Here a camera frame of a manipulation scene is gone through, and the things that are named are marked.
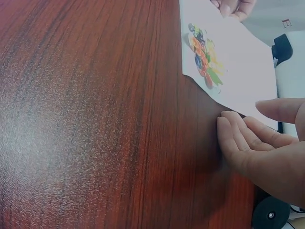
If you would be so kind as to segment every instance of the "printed image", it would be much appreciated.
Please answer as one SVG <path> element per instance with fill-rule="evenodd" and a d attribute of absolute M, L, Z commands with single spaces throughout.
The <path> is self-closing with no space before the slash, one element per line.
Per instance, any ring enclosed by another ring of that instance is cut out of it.
<path fill-rule="evenodd" d="M 224 66 L 217 59 L 215 44 L 208 38 L 206 30 L 201 30 L 196 25 L 188 25 L 188 39 L 190 47 L 195 54 L 195 63 L 209 89 L 223 85 L 221 77 L 224 75 Z"/>

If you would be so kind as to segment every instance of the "wood grain surface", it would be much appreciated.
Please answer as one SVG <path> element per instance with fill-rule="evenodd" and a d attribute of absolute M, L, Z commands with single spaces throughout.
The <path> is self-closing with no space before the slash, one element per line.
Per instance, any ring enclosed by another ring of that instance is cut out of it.
<path fill-rule="evenodd" d="M 0 0 L 0 228 L 249 229 L 178 0 Z"/>

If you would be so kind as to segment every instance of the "fingernail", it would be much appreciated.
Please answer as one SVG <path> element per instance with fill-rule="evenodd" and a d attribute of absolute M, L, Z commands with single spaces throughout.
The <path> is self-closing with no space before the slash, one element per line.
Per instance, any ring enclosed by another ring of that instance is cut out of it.
<path fill-rule="evenodd" d="M 228 6 L 227 4 L 222 4 L 222 5 L 220 6 L 220 13 L 221 13 L 221 15 L 222 15 L 224 18 L 227 17 L 227 16 L 229 16 L 230 13 L 231 13 L 231 8 L 230 8 L 230 6 Z"/>
<path fill-rule="evenodd" d="M 257 102 L 255 103 L 255 105 L 262 104 L 262 103 L 267 102 L 267 101 L 268 101 L 268 100 L 259 100 L 259 101 L 257 101 Z"/>
<path fill-rule="evenodd" d="M 216 0 L 211 0 L 211 3 L 213 3 L 214 6 L 216 6 L 217 8 L 219 7 L 219 3 Z"/>

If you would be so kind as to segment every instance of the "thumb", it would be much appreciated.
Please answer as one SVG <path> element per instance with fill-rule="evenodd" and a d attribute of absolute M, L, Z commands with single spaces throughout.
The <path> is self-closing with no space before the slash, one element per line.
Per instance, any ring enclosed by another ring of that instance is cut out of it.
<path fill-rule="evenodd" d="M 222 0 L 219 10 L 221 15 L 225 18 L 231 15 L 237 8 L 238 0 Z"/>
<path fill-rule="evenodd" d="M 305 99 L 280 98 L 259 101 L 256 108 L 268 118 L 295 124 L 299 140 L 305 140 Z"/>

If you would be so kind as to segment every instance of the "hand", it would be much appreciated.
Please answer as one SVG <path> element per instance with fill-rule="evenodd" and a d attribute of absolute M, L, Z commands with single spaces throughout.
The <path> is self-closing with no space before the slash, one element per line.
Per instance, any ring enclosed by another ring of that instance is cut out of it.
<path fill-rule="evenodd" d="M 252 12 L 256 0 L 211 0 L 223 17 L 233 16 L 239 21 L 245 20 Z"/>
<path fill-rule="evenodd" d="M 305 99 L 256 104 L 265 116 L 295 123 L 298 138 L 280 134 L 236 112 L 218 118 L 218 141 L 227 163 L 270 195 L 305 207 Z"/>

